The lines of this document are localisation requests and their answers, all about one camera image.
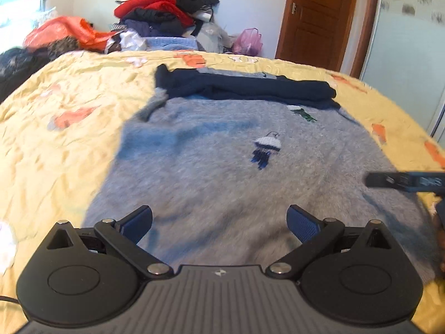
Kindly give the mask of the leopard print garment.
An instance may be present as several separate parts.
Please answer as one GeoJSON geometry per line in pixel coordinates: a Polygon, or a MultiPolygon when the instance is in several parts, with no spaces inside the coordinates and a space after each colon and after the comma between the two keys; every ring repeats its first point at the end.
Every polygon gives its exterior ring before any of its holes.
{"type": "Polygon", "coordinates": [[[73,36],[67,36],[61,40],[51,42],[47,46],[48,56],[51,60],[56,60],[56,58],[68,53],[70,51],[78,51],[80,49],[80,43],[77,38],[73,36]]]}

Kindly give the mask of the dark floral garment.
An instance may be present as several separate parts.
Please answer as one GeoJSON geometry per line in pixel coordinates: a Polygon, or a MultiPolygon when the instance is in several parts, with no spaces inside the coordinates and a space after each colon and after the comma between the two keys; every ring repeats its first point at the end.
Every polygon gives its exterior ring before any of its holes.
{"type": "Polygon", "coordinates": [[[0,56],[0,102],[51,61],[46,48],[12,48],[0,56]]]}

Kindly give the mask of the light blue knit garment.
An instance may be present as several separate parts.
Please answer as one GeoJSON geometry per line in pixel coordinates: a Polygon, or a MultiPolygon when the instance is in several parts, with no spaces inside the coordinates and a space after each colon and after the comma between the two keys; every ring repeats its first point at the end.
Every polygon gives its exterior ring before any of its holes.
{"type": "Polygon", "coordinates": [[[184,37],[147,37],[149,51],[197,51],[198,43],[194,38],[184,37]]]}

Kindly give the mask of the orange plastic bag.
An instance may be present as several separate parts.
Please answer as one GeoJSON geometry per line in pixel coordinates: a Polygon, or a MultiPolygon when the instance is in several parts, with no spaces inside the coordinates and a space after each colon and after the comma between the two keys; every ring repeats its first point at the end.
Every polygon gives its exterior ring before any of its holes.
{"type": "Polygon", "coordinates": [[[27,35],[23,45],[37,49],[66,37],[72,37],[78,41],[83,50],[104,51],[106,42],[114,34],[95,30],[87,20],[81,17],[60,16],[34,29],[27,35]]]}

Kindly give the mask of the brown wooden door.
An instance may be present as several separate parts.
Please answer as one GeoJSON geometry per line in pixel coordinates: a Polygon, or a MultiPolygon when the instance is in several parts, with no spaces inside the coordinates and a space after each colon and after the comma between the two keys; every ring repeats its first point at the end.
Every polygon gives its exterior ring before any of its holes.
{"type": "Polygon", "coordinates": [[[340,70],[356,0],[286,0],[275,57],[340,70]]]}

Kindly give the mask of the white crumpled cloth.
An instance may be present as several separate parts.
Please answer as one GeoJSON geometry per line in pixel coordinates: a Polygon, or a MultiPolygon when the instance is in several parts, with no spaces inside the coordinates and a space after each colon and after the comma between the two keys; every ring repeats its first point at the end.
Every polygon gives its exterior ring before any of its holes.
{"type": "Polygon", "coordinates": [[[106,42],[104,53],[116,51],[146,51],[147,41],[134,30],[122,30],[106,42]]]}

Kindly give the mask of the navy dark clothes in pile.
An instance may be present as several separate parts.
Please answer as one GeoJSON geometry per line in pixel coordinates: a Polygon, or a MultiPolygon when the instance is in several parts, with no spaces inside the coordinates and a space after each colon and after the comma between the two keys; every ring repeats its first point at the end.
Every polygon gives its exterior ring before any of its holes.
{"type": "Polygon", "coordinates": [[[180,37],[185,32],[177,16],[152,9],[135,8],[120,23],[141,37],[180,37]]]}

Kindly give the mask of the yellow carrot print quilt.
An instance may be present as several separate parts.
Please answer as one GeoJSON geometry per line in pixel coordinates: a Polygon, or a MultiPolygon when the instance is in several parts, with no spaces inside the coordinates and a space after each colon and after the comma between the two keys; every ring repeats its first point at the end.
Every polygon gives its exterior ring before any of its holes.
{"type": "Polygon", "coordinates": [[[122,124],[153,95],[158,65],[267,72],[328,83],[373,145],[400,169],[440,170],[444,151],[398,105],[340,72],[198,51],[66,53],[1,104],[1,293],[58,219],[79,224],[118,151],[122,124]]]}

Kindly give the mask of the grey sequin sweater navy sleeves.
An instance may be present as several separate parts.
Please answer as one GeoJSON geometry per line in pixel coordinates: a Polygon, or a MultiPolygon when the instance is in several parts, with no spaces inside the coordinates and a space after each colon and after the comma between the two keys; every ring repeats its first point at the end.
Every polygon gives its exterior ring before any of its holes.
{"type": "Polygon", "coordinates": [[[147,205],[141,247],[169,265],[268,266],[297,245],[295,204],[350,226],[383,221],[430,281],[440,256],[428,213],[414,194],[364,185],[393,165],[335,94],[326,82],[160,65],[84,224],[147,205]]]}

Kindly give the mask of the red garment on pile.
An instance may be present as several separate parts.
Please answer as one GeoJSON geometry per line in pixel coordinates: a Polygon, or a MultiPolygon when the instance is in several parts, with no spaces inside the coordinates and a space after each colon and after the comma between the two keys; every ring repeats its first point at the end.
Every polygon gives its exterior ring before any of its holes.
{"type": "Polygon", "coordinates": [[[192,17],[177,7],[176,0],[127,0],[114,10],[115,17],[122,19],[137,8],[168,12],[179,19],[183,27],[194,24],[192,17]]]}

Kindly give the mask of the grey plastic bag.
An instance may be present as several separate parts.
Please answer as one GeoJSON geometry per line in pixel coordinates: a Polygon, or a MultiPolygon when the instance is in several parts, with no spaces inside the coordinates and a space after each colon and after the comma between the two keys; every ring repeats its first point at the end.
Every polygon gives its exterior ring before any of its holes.
{"type": "Polygon", "coordinates": [[[208,53],[225,53],[232,50],[233,38],[215,23],[203,23],[195,38],[199,46],[208,53]]]}

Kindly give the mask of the pink plastic bag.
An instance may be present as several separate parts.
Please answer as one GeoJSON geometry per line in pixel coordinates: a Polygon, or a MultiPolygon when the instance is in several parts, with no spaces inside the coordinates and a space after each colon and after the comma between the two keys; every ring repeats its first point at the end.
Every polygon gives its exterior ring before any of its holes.
{"type": "Polygon", "coordinates": [[[256,57],[263,48],[262,35],[257,28],[245,29],[234,41],[232,51],[235,54],[256,57]]]}

